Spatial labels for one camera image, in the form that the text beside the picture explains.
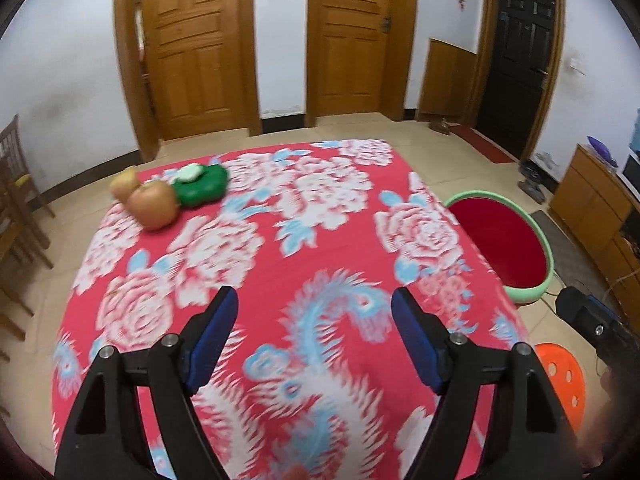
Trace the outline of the orange plastic stool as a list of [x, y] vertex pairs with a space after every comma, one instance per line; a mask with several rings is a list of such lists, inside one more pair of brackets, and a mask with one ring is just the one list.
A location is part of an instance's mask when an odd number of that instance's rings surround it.
[[565, 414], [575, 432], [584, 420], [586, 385], [584, 373], [578, 361], [567, 348], [552, 342], [536, 344], [535, 350]]

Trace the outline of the grey floor mat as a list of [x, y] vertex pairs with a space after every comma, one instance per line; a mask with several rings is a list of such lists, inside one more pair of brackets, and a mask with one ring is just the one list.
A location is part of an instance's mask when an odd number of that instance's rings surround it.
[[574, 286], [586, 295], [601, 299], [606, 281], [581, 247], [578, 247], [542, 210], [532, 218], [547, 237], [555, 263], [555, 272], [566, 286]]

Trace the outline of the red bucket green rim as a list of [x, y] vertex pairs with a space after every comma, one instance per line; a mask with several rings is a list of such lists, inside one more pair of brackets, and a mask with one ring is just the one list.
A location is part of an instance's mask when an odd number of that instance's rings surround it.
[[517, 306], [541, 299], [553, 278], [552, 249], [540, 226], [513, 200], [472, 190], [451, 196], [445, 207], [498, 275]]

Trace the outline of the wooden sideboard cabinet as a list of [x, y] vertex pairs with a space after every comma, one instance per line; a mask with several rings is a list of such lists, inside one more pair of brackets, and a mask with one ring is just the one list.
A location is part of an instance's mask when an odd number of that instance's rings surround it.
[[602, 298], [614, 298], [623, 319], [637, 328], [639, 201], [615, 172], [579, 144], [549, 209], [604, 276], [608, 289]]

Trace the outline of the white microwave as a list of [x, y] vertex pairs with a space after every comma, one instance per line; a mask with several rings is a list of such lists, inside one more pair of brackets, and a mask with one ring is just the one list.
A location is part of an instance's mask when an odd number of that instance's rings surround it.
[[629, 192], [640, 200], [640, 162], [634, 151], [628, 153], [625, 165], [618, 176]]

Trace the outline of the grey shoes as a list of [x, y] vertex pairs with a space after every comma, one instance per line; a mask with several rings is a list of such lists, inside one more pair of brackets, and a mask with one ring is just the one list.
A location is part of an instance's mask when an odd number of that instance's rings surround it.
[[538, 205], [544, 204], [547, 199], [542, 186], [544, 184], [542, 170], [534, 162], [526, 160], [520, 163], [518, 171], [523, 176], [523, 180], [518, 182], [520, 190]]

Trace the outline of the wooden chair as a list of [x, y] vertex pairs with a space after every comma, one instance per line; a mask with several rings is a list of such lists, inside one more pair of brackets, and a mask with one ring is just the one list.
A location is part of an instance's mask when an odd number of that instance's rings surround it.
[[32, 214], [32, 207], [29, 206], [30, 201], [35, 200], [36, 205], [51, 218], [55, 218], [56, 214], [39, 191], [35, 184], [35, 178], [28, 168], [20, 138], [20, 116], [15, 114], [3, 128], [0, 141], [3, 171], [9, 179], [9, 193], [17, 206], [18, 214], [39, 246], [42, 249], [49, 249], [51, 246], [50, 238]]
[[11, 249], [1, 259], [1, 411], [9, 419], [17, 415], [18, 364], [27, 350], [27, 335], [35, 318], [22, 277], [23, 271], [30, 271], [29, 265], [18, 249]]

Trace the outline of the purple bag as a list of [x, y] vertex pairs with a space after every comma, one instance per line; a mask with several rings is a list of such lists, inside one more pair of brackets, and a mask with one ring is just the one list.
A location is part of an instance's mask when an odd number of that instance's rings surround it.
[[587, 136], [588, 143], [590, 148], [593, 149], [594, 154], [596, 154], [605, 165], [608, 165], [611, 168], [616, 169], [618, 167], [616, 159], [612, 156], [611, 152], [608, 150], [608, 147], [599, 139], [594, 136]]

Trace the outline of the red door mat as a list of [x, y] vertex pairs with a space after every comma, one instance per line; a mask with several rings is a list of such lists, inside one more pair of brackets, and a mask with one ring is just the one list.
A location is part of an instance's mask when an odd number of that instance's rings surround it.
[[502, 148], [499, 148], [498, 145], [486, 139], [473, 128], [464, 125], [450, 125], [449, 132], [467, 144], [470, 144], [474, 150], [477, 150], [493, 164], [510, 164], [511, 162], [515, 162], [513, 156], [503, 151]]

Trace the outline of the red apple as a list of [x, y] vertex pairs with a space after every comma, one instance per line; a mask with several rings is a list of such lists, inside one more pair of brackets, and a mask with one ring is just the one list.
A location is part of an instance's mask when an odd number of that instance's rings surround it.
[[179, 213], [174, 188], [161, 180], [140, 185], [129, 196], [125, 208], [142, 229], [147, 231], [157, 231], [170, 226]]

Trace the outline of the yellow pear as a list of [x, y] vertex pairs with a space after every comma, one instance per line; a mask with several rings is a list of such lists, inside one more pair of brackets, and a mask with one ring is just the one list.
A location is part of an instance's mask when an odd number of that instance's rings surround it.
[[136, 168], [127, 167], [111, 180], [110, 192], [115, 200], [125, 205], [131, 194], [140, 186], [141, 181]]

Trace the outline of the green clover-shaped container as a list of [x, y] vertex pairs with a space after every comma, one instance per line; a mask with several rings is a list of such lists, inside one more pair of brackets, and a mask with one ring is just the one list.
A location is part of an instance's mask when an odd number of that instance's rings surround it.
[[171, 186], [182, 208], [219, 202], [227, 193], [229, 173], [224, 166], [191, 162], [178, 169]]

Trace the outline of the brown shoe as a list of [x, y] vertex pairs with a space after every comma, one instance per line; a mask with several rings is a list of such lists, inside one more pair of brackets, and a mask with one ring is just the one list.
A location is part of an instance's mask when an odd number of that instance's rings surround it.
[[441, 117], [441, 118], [432, 119], [428, 123], [428, 126], [435, 132], [438, 132], [440, 134], [446, 134], [446, 136], [450, 135], [449, 125], [445, 118]]

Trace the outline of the red floral tablecloth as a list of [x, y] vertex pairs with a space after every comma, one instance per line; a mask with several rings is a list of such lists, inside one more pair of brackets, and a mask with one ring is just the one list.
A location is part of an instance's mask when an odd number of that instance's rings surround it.
[[270, 146], [218, 157], [220, 203], [146, 232], [107, 209], [68, 297], [53, 351], [52, 429], [107, 344], [152, 346], [219, 287], [238, 318], [198, 418], [228, 475], [398, 479], [437, 398], [397, 333], [390, 296], [410, 289], [453, 333], [507, 349], [526, 335], [462, 226], [380, 140]]

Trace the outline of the black entrance door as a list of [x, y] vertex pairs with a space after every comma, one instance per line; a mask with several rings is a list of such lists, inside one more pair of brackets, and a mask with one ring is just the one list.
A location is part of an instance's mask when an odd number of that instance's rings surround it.
[[528, 159], [559, 75], [565, 0], [484, 0], [465, 125]]

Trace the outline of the left wooden door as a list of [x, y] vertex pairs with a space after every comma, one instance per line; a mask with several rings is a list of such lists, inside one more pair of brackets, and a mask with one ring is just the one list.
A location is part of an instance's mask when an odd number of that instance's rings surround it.
[[254, 0], [114, 0], [114, 32], [143, 160], [164, 141], [262, 134]]

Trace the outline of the wooden door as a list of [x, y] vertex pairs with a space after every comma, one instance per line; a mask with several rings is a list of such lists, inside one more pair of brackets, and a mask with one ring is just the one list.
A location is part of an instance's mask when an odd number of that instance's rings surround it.
[[305, 125], [404, 118], [418, 0], [308, 0]]
[[254, 0], [114, 0], [114, 32], [143, 160], [164, 141], [262, 134]]

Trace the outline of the middle wooden door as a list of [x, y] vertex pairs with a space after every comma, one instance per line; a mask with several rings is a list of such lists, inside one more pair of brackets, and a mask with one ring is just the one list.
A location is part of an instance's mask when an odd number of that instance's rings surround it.
[[404, 118], [418, 0], [308, 0], [305, 125]]

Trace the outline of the wooden wall panel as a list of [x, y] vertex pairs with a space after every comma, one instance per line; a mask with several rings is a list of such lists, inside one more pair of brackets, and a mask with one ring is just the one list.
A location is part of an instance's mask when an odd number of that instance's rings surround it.
[[431, 38], [416, 119], [460, 119], [468, 105], [476, 61], [476, 53]]

